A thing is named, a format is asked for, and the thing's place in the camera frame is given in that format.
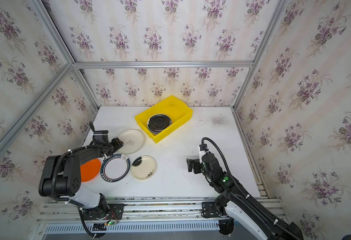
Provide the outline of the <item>green rim plate under arm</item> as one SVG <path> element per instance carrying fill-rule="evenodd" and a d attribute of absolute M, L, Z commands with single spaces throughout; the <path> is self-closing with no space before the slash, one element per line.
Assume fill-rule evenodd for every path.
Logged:
<path fill-rule="evenodd" d="M 108 183 L 119 182 L 127 176 L 130 168 L 129 157 L 124 154 L 116 154 L 103 161 L 100 168 L 100 176 Z"/>

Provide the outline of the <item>translucent white plate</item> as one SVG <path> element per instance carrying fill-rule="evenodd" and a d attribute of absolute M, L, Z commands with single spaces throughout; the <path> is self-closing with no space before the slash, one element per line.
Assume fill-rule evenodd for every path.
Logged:
<path fill-rule="evenodd" d="M 144 134 L 137 129 L 123 131 L 117 138 L 123 142 L 118 152 L 125 155 L 138 152 L 145 144 Z"/>

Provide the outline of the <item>cream plate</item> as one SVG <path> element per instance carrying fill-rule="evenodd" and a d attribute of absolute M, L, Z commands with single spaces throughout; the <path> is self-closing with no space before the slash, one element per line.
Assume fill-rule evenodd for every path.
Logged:
<path fill-rule="evenodd" d="M 131 165 L 131 174 L 138 180 L 151 178 L 157 169 L 156 161 L 151 156 L 140 156 Z"/>

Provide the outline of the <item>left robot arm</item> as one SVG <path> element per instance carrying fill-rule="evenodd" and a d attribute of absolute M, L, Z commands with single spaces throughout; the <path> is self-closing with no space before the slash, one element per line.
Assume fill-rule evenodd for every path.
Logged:
<path fill-rule="evenodd" d="M 82 215 L 105 218 L 110 212 L 105 196 L 81 186 L 80 167 L 92 160 L 110 157 L 122 147 L 123 141 L 119 138 L 108 139 L 108 131 L 96 131 L 89 145 L 48 157 L 38 186 L 39 195 L 75 205 Z"/>

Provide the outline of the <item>black plate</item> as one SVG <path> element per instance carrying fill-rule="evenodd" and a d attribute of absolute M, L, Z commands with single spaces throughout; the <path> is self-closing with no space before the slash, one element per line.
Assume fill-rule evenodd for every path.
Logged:
<path fill-rule="evenodd" d="M 171 118 L 167 115 L 157 114 L 148 119 L 147 127 L 150 131 L 160 133 L 172 124 Z"/>

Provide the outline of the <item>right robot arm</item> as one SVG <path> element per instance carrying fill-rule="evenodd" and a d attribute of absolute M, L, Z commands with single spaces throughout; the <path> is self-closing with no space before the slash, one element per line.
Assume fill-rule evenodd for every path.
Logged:
<path fill-rule="evenodd" d="M 213 201 L 202 203 L 202 217 L 218 218 L 223 235 L 234 231 L 240 223 L 258 240 L 301 240 L 303 233 L 295 224 L 288 224 L 257 201 L 230 173 L 224 171 L 212 153 L 200 159 L 187 159 L 188 171 L 203 174 L 219 194 Z"/>

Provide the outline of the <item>white plate green red rim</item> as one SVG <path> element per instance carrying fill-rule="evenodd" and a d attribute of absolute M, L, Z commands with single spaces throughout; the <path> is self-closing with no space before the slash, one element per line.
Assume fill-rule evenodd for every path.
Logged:
<path fill-rule="evenodd" d="M 147 128 L 151 133 L 157 135 L 165 130 L 167 127 L 171 125 L 171 120 L 168 119 L 154 119 L 149 120 L 147 124 Z"/>

